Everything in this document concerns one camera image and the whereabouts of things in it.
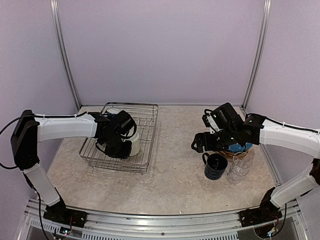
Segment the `dark blue mug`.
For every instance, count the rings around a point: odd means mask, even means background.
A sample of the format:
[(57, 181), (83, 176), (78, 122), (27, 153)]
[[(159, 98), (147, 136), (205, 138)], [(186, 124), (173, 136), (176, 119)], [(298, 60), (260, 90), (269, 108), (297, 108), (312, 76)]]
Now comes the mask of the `dark blue mug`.
[(202, 154), (202, 161), (205, 165), (204, 175), (210, 180), (220, 179), (228, 166), (228, 160), (218, 153), (205, 152)]

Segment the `yellow polka-dot plate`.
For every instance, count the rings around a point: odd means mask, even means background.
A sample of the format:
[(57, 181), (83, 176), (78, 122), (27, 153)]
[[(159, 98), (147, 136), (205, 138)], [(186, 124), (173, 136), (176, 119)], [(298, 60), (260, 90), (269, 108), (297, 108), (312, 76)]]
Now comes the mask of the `yellow polka-dot plate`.
[(239, 157), (240, 159), (243, 159), (248, 152), (219, 151), (218, 153), (224, 156), (228, 161), (231, 161), (234, 157)]
[(234, 155), (244, 155), (247, 154), (249, 150), (246, 151), (238, 151), (238, 152), (231, 152), (231, 151), (218, 151), (219, 154), (223, 155), (227, 159), (232, 159)]

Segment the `blue polka-dot plate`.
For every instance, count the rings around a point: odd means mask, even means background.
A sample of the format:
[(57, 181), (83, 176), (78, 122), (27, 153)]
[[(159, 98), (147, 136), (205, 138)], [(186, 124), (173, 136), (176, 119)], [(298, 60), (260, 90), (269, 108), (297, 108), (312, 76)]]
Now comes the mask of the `blue polka-dot plate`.
[(253, 146), (252, 143), (246, 143), (245, 145), (240, 145), (239, 143), (232, 144), (228, 147), (227, 151), (230, 153), (243, 153), (248, 151)]

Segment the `clear glass cup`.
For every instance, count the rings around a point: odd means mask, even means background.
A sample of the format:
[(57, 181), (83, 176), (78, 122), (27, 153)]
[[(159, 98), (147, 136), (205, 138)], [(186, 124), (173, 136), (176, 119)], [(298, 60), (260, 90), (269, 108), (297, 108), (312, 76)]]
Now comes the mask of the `clear glass cup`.
[(232, 158), (229, 172), (241, 177), (247, 175), (251, 166), (253, 165), (254, 156), (255, 154), (252, 152), (236, 153)]
[(227, 173), (227, 181), (231, 185), (237, 185), (247, 177), (249, 171), (249, 168), (242, 168), (236, 165), (231, 166)]

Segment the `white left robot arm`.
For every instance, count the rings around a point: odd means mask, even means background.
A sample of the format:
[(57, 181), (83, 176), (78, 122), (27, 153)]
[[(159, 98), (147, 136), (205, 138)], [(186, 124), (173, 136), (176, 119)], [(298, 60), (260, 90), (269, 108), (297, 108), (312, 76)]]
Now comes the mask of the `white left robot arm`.
[(92, 138), (95, 147), (110, 158), (128, 159), (140, 151), (138, 126), (124, 110), (108, 113), (83, 112), (75, 115), (34, 114), (25, 110), (3, 129), (16, 123), (10, 143), (14, 166), (1, 165), (3, 169), (20, 169), (29, 185), (50, 208), (50, 214), (63, 223), (70, 218), (62, 197), (40, 165), (38, 143), (66, 138)]

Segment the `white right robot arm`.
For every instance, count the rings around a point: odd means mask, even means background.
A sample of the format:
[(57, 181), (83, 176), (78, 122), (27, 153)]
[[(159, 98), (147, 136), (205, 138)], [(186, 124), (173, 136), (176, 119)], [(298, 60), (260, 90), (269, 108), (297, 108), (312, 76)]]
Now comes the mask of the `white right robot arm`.
[(211, 120), (216, 123), (218, 130), (195, 135), (191, 148), (197, 153), (218, 152), (234, 144), (244, 146), (250, 143), (278, 146), (313, 157), (304, 171), (266, 194), (266, 203), (255, 212), (260, 222), (268, 221), (275, 214), (275, 208), (320, 186), (319, 130), (289, 125), (256, 113), (249, 113), (242, 118), (229, 102), (214, 110), (206, 109), (203, 115), (206, 127), (211, 126)]

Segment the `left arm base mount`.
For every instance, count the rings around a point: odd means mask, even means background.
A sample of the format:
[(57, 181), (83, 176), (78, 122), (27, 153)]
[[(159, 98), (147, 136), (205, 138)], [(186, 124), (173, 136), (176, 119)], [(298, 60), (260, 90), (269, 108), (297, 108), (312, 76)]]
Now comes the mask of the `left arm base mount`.
[(43, 217), (55, 223), (70, 227), (84, 228), (88, 214), (85, 211), (68, 208), (58, 194), (59, 201), (52, 206), (46, 206)]

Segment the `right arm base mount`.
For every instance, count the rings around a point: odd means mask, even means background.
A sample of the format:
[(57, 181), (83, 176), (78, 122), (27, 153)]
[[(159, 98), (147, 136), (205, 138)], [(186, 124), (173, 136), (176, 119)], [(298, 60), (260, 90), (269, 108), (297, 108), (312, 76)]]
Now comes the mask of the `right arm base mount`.
[(256, 208), (247, 208), (238, 213), (242, 227), (249, 227), (280, 219), (283, 215), (280, 207), (271, 202), (271, 195), (275, 187), (269, 189)]

